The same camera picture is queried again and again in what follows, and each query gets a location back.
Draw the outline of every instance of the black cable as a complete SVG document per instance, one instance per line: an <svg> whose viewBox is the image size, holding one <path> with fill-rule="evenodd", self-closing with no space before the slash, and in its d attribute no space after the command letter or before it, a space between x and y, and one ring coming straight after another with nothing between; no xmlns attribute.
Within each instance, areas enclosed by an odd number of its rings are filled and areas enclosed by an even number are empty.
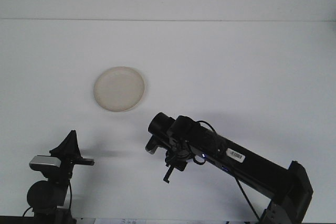
<svg viewBox="0 0 336 224"><path fill-rule="evenodd" d="M26 211L24 211L22 217L24 217L24 216L26 215L26 213L27 213L30 209L32 209L32 207L28 207L28 208L26 209Z"/></svg>
<svg viewBox="0 0 336 224"><path fill-rule="evenodd" d="M218 137L217 132L215 131L215 129L214 129L208 122L205 122L205 121L200 120L200 121L197 121L197 123L205 123L205 124L208 125L208 126L210 127L210 129L215 133L216 137ZM237 176L236 176L236 173L235 173L235 171L234 171L234 167L233 167L233 165L231 164L231 162L229 162L229 163L230 163L230 167L231 167L231 171L232 171L231 173L232 173L233 177L235 178L235 180L236 180L236 182L237 182L237 184L238 184L238 187L239 187L240 191L243 193L243 195L244 195L244 197L245 197L245 199L246 199L248 205L249 205L250 208L252 209L252 212L253 212L254 215L257 217L257 220L260 221L260 217L258 216L257 212L255 211L254 207L252 206L250 200L248 199L248 197L247 197L247 195L246 195L246 193L245 193L245 191L244 191L242 185L240 184L240 182L239 182L239 180L238 180L238 178L237 178Z"/></svg>
<svg viewBox="0 0 336 224"><path fill-rule="evenodd" d="M70 180L69 180L69 189L70 189L70 203L69 203L68 212L70 212L70 210L71 210L71 204L72 204L72 188L71 188Z"/></svg>

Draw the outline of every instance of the barcode label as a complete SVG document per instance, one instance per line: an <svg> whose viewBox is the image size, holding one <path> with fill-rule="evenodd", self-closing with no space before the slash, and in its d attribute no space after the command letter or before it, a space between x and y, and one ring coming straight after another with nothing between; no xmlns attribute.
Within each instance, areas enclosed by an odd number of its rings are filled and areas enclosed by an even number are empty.
<svg viewBox="0 0 336 224"><path fill-rule="evenodd" d="M228 148L226 150L226 155L229 156L230 158L233 158L234 160L236 160L236 161L238 161L240 163L242 163L244 161L244 159L245 159L244 155L242 155L239 152L235 152L233 149L230 149L230 148Z"/></svg>

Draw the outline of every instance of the black robotic arm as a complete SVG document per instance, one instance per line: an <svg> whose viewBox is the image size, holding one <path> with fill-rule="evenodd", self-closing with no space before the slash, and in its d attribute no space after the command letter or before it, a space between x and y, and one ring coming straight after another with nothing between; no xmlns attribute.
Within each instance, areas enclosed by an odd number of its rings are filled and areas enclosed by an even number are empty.
<svg viewBox="0 0 336 224"><path fill-rule="evenodd" d="M167 150L169 170L164 181L169 183L173 169L183 171L189 159L202 164L195 159L199 156L271 199L260 224L302 223L313 193L302 165L292 161L285 169L202 127L200 122L181 115L175 120L163 113L152 120L146 150L151 154L158 147Z"/></svg>

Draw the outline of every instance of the robotic arm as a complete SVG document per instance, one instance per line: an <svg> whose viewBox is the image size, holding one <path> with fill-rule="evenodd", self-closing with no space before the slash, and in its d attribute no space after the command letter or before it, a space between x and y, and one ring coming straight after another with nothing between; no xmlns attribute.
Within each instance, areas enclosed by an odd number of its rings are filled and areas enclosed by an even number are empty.
<svg viewBox="0 0 336 224"><path fill-rule="evenodd" d="M305 168L292 161L285 169L242 146L202 127L186 116L176 120L159 113L149 125L152 134L146 150L154 154L158 147L167 150L169 167L164 181L169 183L173 169L183 171L187 160L199 156L222 171L271 199L259 224L300 224L312 197Z"/></svg>
<svg viewBox="0 0 336 224"><path fill-rule="evenodd" d="M71 216L71 205L68 209L58 206L64 205L74 165L92 166L95 162L82 158L76 131L71 131L58 147L49 152L50 156L38 155L29 163L32 170L42 172L48 179L36 182L27 193L27 202L34 212L33 223L76 224Z"/></svg>

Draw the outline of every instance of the paper plate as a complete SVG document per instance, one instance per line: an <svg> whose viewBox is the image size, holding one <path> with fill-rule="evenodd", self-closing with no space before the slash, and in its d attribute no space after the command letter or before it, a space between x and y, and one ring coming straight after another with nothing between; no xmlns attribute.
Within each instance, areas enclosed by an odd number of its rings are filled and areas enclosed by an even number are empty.
<svg viewBox="0 0 336 224"><path fill-rule="evenodd" d="M127 111L142 98L145 84L141 75L129 67L111 68L94 85L94 98L109 111Z"/></svg>

